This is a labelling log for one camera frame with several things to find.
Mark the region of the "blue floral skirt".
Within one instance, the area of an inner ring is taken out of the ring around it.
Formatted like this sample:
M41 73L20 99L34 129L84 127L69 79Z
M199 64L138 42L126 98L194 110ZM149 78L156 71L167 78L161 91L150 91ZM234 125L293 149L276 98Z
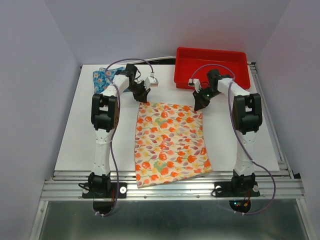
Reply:
M96 70L92 73L94 93L102 94L108 86L111 85L110 80L114 80L115 74L117 71L123 71L125 68L118 67L114 69L108 69L101 67L99 70Z

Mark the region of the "orange floral skirt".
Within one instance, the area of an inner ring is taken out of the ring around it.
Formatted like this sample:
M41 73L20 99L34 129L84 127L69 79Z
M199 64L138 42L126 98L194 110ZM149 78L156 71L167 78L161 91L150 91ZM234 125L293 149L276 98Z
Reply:
M192 106L147 102L138 108L134 162L139 189L213 171L203 132L203 114Z

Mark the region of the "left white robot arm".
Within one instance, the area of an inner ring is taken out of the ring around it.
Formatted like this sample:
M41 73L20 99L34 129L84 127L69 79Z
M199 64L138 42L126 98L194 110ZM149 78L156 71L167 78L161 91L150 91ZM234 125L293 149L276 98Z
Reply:
M91 102L91 123L95 130L95 155L93 168L85 183L88 198L110 198L116 192L111 183L111 143L120 118L120 96L125 90L140 103L147 102L151 83L149 79L136 81L138 68L127 64L118 70L111 84L102 93L95 93Z

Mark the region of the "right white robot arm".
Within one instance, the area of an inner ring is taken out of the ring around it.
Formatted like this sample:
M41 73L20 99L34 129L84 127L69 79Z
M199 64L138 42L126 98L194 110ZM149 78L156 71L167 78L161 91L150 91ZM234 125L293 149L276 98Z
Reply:
M207 74L208 83L190 78L188 85L194 87L194 110L206 108L211 99L223 94L228 99L231 126L237 139L236 162L230 181L215 182L212 195L218 198L259 196L254 160L252 157L256 134L263 123L262 100L258 93L250 93L240 87L234 74L221 75L218 69Z

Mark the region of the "red plastic tray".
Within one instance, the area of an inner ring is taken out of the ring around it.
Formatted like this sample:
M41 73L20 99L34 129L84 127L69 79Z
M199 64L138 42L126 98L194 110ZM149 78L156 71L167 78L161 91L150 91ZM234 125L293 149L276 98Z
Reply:
M243 89L251 87L247 55L239 51L178 47L176 50L174 83L178 89L191 89L189 79L199 79L208 85L207 73L218 69L221 75L235 76Z

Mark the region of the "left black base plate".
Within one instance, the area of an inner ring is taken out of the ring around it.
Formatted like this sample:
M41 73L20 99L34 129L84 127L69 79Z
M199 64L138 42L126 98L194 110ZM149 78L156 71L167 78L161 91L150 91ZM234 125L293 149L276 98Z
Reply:
M89 183L79 183L78 186L82 189L83 199L126 199L127 198L127 183L120 182L119 187L116 182L111 182L109 192L98 192L90 190Z

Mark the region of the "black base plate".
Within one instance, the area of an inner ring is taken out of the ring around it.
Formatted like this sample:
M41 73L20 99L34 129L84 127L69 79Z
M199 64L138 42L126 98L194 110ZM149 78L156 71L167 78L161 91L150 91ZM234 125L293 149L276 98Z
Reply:
M211 191L211 196L217 198L259 197L260 195L256 181L253 185L243 184L240 186L235 186L230 181L218 181L214 183L214 188Z
M79 183L78 186L82 189L83 199L126 199L127 198L127 183L120 182L119 187L116 182L111 182L109 192L98 192L90 190L89 183Z

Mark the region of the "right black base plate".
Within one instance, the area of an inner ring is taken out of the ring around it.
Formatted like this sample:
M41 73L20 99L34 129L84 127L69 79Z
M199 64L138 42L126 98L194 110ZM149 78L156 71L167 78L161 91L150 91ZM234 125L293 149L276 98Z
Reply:
M218 181L214 183L214 188L211 191L211 196L217 198L259 197L260 195L256 181L253 185L243 184L240 186L235 186L230 181Z

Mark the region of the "aluminium rail frame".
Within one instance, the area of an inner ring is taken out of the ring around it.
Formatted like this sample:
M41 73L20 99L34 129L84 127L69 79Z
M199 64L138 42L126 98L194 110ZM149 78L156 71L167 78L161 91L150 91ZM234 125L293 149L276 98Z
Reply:
M216 182L230 181L237 140L227 98L218 95L203 111L203 130L213 172L173 183L138 188L134 164L135 125L139 104L121 96L114 154L119 171L111 180L126 184L111 215L101 217L85 199L79 183L87 181L95 155L90 120L93 72L85 64L68 116L54 174L42 188L33 240L315 240L303 182L295 178L281 150L267 104L255 139L253 158L260 196L251 198L247 215L233 212L228 198L212 195Z

